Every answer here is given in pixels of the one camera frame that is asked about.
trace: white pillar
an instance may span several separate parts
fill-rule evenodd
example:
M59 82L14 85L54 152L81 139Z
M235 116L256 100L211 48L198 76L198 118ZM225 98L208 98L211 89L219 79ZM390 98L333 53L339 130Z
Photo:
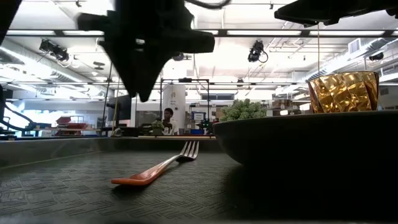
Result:
M171 108L178 128L184 128L185 122L185 85L169 85L163 91L163 111Z

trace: textured mat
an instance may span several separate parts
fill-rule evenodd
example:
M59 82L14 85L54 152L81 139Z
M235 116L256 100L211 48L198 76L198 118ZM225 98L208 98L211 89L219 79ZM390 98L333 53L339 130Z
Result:
M325 188L253 174L226 154L200 152L148 187L110 184L172 152L97 152L0 170L0 217L130 220L397 220L394 189Z
M173 153L111 152L0 170L0 216L216 218L233 209L223 179L237 166L224 154L172 164L148 187L110 184Z

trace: orange fork handle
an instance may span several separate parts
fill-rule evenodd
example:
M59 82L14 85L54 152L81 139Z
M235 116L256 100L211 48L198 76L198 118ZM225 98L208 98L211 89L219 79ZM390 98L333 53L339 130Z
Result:
M111 183L135 186L148 185L158 178L158 176L163 174L166 168L179 157L182 157L182 155L173 156L170 159L167 159L166 161L150 168L149 170L146 170L140 174L132 175L130 178L112 179Z

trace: black frame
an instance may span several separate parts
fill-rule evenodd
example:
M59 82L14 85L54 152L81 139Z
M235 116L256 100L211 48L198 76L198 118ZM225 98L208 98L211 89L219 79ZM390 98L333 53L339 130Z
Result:
M26 30L26 31L34 31L35 29L10 29L10 33L7 34L9 37L104 37L104 35L66 35L63 32L64 31L78 31L78 30L62 30L62 29L41 29L41 30L50 30L54 31L54 35L46 35L46 34L12 34L14 30ZM214 33L215 37L276 37L276 38L294 38L294 37L300 37L300 38L317 38L317 29L197 29L199 31L205 31L205 32L212 32ZM243 31L243 32L253 32L253 34L230 34L229 31ZM292 34L255 34L255 32L286 32L289 33L291 31L296 31L300 32L298 35L292 35ZM344 29L327 29L327 30L320 30L320 32L381 32L381 34L371 34L371 35L364 35L364 34L350 34L350 35L325 35L325 34L320 34L319 38L387 38L387 37L392 37L392 38L398 38L398 30L394 29L388 29L388 30L382 30L382 29L356 29L356 30L344 30Z

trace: fork tines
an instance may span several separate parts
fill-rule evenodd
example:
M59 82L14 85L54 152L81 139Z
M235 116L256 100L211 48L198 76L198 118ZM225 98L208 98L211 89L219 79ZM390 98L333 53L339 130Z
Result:
M181 150L180 155L196 158L199 152L199 141L187 141Z

